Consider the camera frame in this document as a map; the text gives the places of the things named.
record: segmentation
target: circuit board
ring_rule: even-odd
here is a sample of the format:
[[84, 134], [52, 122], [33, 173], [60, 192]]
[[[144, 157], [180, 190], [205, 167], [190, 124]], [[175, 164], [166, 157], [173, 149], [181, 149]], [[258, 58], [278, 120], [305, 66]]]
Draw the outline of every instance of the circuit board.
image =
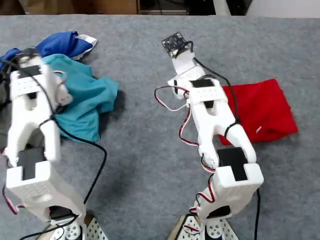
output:
[[183, 53], [184, 51], [189, 49], [189, 46], [186, 45], [186, 40], [179, 31], [162, 40], [161, 43], [172, 59], [176, 56], [179, 49], [182, 48], [182, 50], [180, 50], [180, 53]]

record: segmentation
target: metal base plate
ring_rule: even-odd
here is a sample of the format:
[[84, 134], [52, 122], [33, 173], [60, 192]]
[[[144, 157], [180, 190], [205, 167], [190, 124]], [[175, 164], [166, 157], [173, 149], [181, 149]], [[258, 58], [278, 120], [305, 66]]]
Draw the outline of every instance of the metal base plate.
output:
[[[68, 231], [68, 229], [70, 229], [69, 226], [65, 226], [64, 231], [61, 228], [58, 228], [54, 231], [50, 240], [68, 240], [67, 236], [69, 231], [71, 231]], [[104, 231], [101, 229], [98, 221], [93, 218], [90, 224], [87, 226], [86, 236], [83, 236], [82, 240], [108, 240], [108, 238], [105, 235]]]
[[236, 233], [225, 219], [207, 220], [205, 229], [196, 235], [186, 232], [183, 228], [184, 225], [201, 229], [195, 217], [187, 215], [175, 240], [239, 240]]

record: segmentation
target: white wall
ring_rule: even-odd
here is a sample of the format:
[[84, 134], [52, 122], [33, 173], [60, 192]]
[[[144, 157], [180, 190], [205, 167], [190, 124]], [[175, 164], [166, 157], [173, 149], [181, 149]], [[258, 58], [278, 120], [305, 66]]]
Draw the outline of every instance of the white wall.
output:
[[320, 0], [252, 0], [247, 16], [320, 18]]

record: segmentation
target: white bracket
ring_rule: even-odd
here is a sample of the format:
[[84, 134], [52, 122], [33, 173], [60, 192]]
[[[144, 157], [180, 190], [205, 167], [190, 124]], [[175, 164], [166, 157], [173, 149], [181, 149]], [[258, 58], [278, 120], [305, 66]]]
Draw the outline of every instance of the white bracket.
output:
[[22, 180], [22, 176], [21, 166], [9, 168], [6, 171], [6, 187], [40, 220], [50, 221], [49, 207], [61, 206], [78, 215], [79, 223], [84, 221], [86, 208], [83, 199], [60, 177], [51, 162], [37, 162], [32, 179]]

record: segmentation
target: white mounting plate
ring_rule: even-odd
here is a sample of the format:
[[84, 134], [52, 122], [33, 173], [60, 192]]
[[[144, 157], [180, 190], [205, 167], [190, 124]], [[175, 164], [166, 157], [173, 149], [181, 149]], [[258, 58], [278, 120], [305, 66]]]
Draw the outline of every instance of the white mounting plate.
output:
[[[183, 225], [189, 225], [194, 228], [200, 229], [194, 216], [188, 216]], [[222, 240], [239, 240], [236, 233], [231, 228], [230, 224], [225, 219], [212, 219], [206, 222], [207, 233], [212, 239], [219, 239], [222, 235]], [[184, 228], [181, 227], [178, 232], [176, 240], [205, 240], [204, 232], [191, 235], [185, 232]]]
[[86, 240], [108, 240], [95, 218], [92, 219], [86, 229]]
[[[54, 231], [50, 240], [66, 240], [67, 239], [66, 233], [68, 232], [68, 228], [70, 228], [70, 226], [64, 227], [64, 237], [61, 236], [61, 234], [63, 234], [63, 230], [61, 228], [58, 228], [57, 230]], [[89, 226], [87, 227], [86, 238], [83, 238], [83, 239], [86, 239], [86, 240], [108, 240], [104, 231], [101, 229], [98, 221], [95, 218], [92, 219]]]

